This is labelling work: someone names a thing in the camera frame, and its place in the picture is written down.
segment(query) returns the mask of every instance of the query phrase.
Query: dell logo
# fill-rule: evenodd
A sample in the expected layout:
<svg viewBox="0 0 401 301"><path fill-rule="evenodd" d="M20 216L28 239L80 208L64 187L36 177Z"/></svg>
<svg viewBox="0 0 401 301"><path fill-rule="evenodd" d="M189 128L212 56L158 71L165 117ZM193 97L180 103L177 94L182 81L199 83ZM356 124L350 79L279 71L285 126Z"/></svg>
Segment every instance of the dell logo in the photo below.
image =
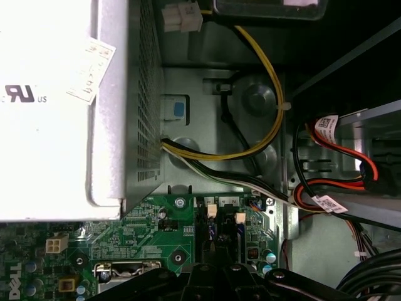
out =
<svg viewBox="0 0 401 301"><path fill-rule="evenodd" d="M10 293L8 295L9 300L19 300L21 298L21 292L19 287L21 286L21 263L18 263L15 267L10 268L11 281L9 286L11 288Z"/></svg>

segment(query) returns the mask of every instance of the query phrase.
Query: green circuit board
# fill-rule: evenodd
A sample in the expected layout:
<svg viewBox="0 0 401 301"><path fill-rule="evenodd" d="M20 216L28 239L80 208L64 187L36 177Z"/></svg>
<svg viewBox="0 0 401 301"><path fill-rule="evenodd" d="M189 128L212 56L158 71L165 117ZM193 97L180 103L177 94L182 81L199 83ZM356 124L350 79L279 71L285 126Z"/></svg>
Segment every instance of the green circuit board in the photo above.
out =
<svg viewBox="0 0 401 301"><path fill-rule="evenodd" d="M195 262L198 197L148 197L121 221L2 224L0 300L84 301L102 290L94 270L104 263L145 263L147 268L165 267L179 274L183 265ZM238 201L236 211L246 213L243 261L263 273L266 255L278 254L274 214L246 206L245 200L253 198L250 194L202 197L219 210L222 199ZM46 240L57 235L68 235L68 246L49 254ZM277 262L269 266L277 267Z"/></svg>

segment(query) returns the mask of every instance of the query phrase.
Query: motherboard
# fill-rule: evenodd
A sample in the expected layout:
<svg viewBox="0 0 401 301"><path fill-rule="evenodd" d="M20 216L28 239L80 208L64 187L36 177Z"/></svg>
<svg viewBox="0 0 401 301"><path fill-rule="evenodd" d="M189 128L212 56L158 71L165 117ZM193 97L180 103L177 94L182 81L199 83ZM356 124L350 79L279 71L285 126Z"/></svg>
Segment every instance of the motherboard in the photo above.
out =
<svg viewBox="0 0 401 301"><path fill-rule="evenodd" d="M179 274L205 242L261 275L277 267L274 201L150 196L120 221L0 224L0 300L85 301L155 268Z"/></svg>

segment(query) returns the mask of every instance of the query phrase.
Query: white cable label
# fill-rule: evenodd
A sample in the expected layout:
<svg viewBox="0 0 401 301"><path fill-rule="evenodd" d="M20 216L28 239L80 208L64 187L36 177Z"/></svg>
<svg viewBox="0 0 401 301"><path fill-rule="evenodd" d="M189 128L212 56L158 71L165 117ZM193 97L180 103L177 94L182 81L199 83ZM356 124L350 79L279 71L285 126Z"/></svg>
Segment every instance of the white cable label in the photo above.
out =
<svg viewBox="0 0 401 301"><path fill-rule="evenodd" d="M359 251L355 251L355 252L353 252L353 254L355 255L355 257L367 257L368 256L368 253L359 252Z"/></svg>
<svg viewBox="0 0 401 301"><path fill-rule="evenodd" d="M315 124L315 129L325 140L336 144L335 129L337 122L338 115L329 115L320 118Z"/></svg>
<svg viewBox="0 0 401 301"><path fill-rule="evenodd" d="M319 205L323 210L327 213L334 212L334 213L344 213L347 212L348 209L343 207L342 205L338 204L334 199L329 196L314 196L312 200Z"/></svg>

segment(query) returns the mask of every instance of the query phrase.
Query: power supply unit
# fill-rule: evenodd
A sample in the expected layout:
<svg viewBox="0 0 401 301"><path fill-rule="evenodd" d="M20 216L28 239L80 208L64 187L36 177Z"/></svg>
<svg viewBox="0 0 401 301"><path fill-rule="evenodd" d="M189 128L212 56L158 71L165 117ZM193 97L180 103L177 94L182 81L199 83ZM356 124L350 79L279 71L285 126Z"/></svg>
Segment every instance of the power supply unit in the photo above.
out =
<svg viewBox="0 0 401 301"><path fill-rule="evenodd" d="M154 26L148 0L0 4L0 221L120 219L163 181Z"/></svg>

